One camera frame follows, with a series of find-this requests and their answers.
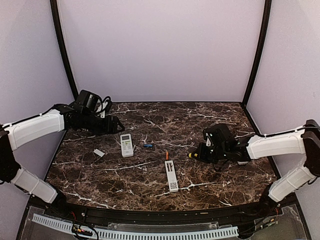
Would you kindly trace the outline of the yellow handled screwdriver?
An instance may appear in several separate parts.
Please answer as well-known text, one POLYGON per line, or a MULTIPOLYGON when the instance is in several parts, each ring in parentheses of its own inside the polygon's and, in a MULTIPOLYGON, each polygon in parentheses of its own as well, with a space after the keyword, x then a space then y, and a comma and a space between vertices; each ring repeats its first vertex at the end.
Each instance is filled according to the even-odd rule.
POLYGON ((188 157, 189 157, 189 158, 197 159, 197 158, 198 158, 198 154, 197 154, 197 153, 192 153, 192 152, 190 152, 190 153, 188 154, 188 157))

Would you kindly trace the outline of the white TCL air-conditioner remote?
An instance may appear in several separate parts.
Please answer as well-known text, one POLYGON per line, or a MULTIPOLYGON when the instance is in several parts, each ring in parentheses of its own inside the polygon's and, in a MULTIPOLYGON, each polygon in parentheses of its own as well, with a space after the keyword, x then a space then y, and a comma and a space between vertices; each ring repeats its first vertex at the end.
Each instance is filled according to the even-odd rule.
POLYGON ((120 136, 120 146, 122 157, 127 158, 134 155, 132 136, 130 133, 122 134, 120 136))

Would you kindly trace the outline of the slim white remote control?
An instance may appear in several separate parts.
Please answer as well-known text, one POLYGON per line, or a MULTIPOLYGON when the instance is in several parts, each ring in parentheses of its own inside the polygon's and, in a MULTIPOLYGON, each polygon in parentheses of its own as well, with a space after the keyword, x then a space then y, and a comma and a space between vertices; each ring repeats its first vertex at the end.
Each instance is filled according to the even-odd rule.
POLYGON ((165 161, 165 170, 168 181, 168 187, 170 193, 175 193, 179 190, 174 162, 172 160, 165 161))

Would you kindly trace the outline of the white battery cover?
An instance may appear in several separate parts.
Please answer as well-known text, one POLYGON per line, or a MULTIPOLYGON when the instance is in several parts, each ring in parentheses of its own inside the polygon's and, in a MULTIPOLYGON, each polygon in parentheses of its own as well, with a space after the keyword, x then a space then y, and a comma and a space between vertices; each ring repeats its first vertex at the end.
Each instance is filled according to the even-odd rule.
POLYGON ((105 155, 105 153, 100 151, 99 149, 95 149, 93 152, 101 158, 105 155))

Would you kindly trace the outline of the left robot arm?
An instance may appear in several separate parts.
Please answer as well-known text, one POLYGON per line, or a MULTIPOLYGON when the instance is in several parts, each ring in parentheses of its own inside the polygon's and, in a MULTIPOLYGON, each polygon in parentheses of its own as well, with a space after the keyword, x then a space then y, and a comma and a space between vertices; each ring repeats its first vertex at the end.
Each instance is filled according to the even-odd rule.
POLYGON ((118 117, 101 116, 101 113, 108 113, 111 106, 109 96, 101 98, 95 93, 81 90, 76 100, 70 104, 58 103, 44 113, 1 125, 1 184, 15 185, 51 205, 51 210, 58 217, 67 218, 71 208, 65 203, 66 196, 20 165, 15 159, 14 151, 34 140, 68 129, 87 130, 96 136, 123 132, 125 127, 118 117))

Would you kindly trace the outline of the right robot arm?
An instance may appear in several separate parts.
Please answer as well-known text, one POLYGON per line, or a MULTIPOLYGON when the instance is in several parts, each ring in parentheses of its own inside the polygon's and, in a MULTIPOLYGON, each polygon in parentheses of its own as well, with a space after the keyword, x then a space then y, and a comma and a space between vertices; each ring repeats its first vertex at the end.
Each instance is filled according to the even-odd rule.
POLYGON ((188 156, 206 164, 226 160, 245 165, 263 157, 302 155, 294 169, 266 187, 255 205, 255 213, 260 217, 266 217, 287 195, 320 176, 320 126, 313 119, 295 129, 273 134, 235 138, 225 123, 206 128, 202 134, 205 141, 188 156))

